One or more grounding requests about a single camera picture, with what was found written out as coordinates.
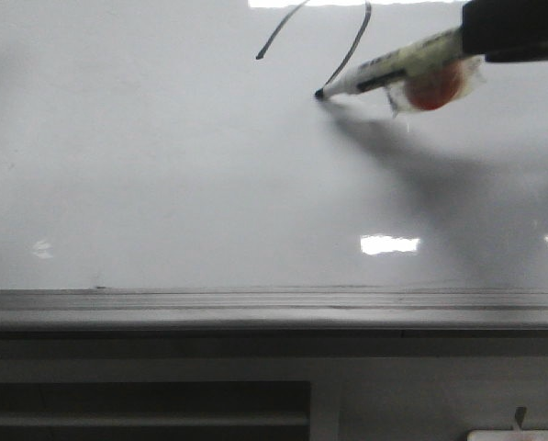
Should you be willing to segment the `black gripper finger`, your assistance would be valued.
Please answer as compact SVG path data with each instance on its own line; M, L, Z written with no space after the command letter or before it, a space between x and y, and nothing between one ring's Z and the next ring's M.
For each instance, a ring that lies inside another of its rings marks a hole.
M530 46L485 55L490 63L548 62L548 46Z
M462 8L462 47L489 54L548 43L548 0L475 0Z

